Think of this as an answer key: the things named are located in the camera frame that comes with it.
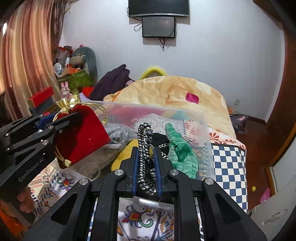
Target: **wall-mounted monitor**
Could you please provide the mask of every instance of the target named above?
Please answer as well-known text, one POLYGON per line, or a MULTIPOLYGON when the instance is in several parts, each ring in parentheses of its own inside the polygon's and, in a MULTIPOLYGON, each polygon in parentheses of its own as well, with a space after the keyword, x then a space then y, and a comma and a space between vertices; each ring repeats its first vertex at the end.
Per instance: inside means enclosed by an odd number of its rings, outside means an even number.
POLYGON ((189 0, 128 0, 128 15, 189 17, 189 0))
POLYGON ((144 17, 142 24, 143 38, 174 38, 176 35, 176 19, 174 17, 144 17))

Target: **curtain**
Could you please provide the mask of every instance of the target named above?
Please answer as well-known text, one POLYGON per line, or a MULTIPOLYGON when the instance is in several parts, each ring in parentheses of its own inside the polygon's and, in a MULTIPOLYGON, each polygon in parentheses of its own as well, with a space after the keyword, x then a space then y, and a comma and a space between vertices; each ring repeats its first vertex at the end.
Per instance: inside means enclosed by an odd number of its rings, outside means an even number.
POLYGON ((66 5, 70 5, 70 0, 58 0, 54 2, 52 9, 52 32, 54 37, 55 47, 59 46, 62 36, 63 23, 66 5))
POLYGON ((4 36, 0 36, 0 88, 4 84, 6 105, 14 120, 30 114, 27 100, 43 88, 53 87, 54 101, 61 97, 52 64, 54 2, 26 0, 8 20, 4 36))

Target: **green knitted glove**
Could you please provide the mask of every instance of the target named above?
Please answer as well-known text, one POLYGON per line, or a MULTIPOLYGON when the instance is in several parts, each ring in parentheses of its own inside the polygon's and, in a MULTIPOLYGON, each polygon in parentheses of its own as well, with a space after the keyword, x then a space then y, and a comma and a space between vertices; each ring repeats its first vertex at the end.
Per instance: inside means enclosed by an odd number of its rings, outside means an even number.
POLYGON ((193 150, 187 141, 176 132, 171 123, 165 125, 165 133, 170 141, 168 159, 172 162, 173 167, 195 179, 198 161, 193 150))

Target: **wall outlet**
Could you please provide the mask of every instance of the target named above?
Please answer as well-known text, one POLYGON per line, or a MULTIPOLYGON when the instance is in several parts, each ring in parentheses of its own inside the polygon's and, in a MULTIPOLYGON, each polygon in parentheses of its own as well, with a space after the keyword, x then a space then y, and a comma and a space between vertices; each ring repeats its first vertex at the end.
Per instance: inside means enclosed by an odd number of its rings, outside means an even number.
POLYGON ((239 100, 238 99, 235 100, 234 105, 239 105, 239 100))

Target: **human hand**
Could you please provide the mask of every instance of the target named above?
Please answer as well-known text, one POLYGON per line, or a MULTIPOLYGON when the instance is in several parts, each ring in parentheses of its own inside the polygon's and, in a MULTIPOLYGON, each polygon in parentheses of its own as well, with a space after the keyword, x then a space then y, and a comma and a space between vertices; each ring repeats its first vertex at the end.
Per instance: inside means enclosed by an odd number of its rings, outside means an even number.
POLYGON ((18 195, 17 199, 20 201, 20 210, 26 213, 30 213, 34 210, 34 200, 31 197, 31 190, 29 187, 18 195))

